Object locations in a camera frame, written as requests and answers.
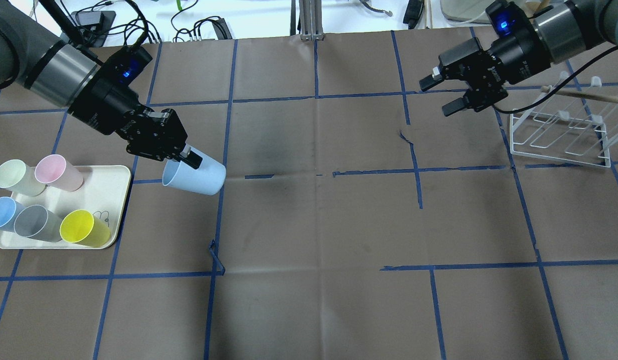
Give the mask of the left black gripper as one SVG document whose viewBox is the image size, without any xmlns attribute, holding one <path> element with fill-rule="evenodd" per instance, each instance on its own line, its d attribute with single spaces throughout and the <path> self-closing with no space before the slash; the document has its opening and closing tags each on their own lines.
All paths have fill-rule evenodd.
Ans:
<svg viewBox="0 0 618 360">
<path fill-rule="evenodd" d="M 203 157 L 187 144 L 188 135 L 176 111 L 156 112 L 130 88 L 151 60 L 145 48 L 124 46 L 87 82 L 69 114 L 104 135 L 117 133 L 128 142 L 126 150 L 132 155 L 170 159 L 198 169 Z"/>
</svg>

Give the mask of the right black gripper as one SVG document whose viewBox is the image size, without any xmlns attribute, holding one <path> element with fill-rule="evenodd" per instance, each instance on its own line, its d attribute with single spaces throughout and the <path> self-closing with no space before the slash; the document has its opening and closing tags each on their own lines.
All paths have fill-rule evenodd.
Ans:
<svg viewBox="0 0 618 360">
<path fill-rule="evenodd" d="M 550 67 L 550 55 L 524 11 L 514 2 L 496 0 L 486 9 L 498 35 L 490 48 L 473 37 L 442 52 L 439 64 L 419 80 L 428 91 L 445 80 L 467 84 L 463 96 L 442 106 L 445 117 L 457 112 L 482 111 L 508 95 L 504 84 L 517 84 Z"/>
</svg>

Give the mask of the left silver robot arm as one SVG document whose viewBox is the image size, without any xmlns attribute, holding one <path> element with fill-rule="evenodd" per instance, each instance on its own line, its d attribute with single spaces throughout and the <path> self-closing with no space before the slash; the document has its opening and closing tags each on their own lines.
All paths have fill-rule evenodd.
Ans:
<svg viewBox="0 0 618 360">
<path fill-rule="evenodd" d="M 76 34 L 64 41 L 0 0 L 0 90 L 18 83 L 98 132 L 118 134 L 133 155 L 198 169 L 204 157 L 188 144 L 178 114 L 154 111 L 130 88 L 152 61 L 142 47 L 146 36 L 101 63 L 77 48 Z"/>
</svg>

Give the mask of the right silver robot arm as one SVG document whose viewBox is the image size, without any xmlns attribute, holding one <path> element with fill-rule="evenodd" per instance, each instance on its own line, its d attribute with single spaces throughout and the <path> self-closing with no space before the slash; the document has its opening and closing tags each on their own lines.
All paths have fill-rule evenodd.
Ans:
<svg viewBox="0 0 618 360">
<path fill-rule="evenodd" d="M 473 37 L 441 53 L 439 64 L 419 82 L 422 91 L 460 80 L 467 91 L 442 107 L 444 116 L 482 111 L 519 84 L 602 43 L 618 50 L 618 0 L 566 0 L 530 19 L 514 2 L 496 0 L 485 10 L 498 38 L 484 49 Z"/>
</svg>

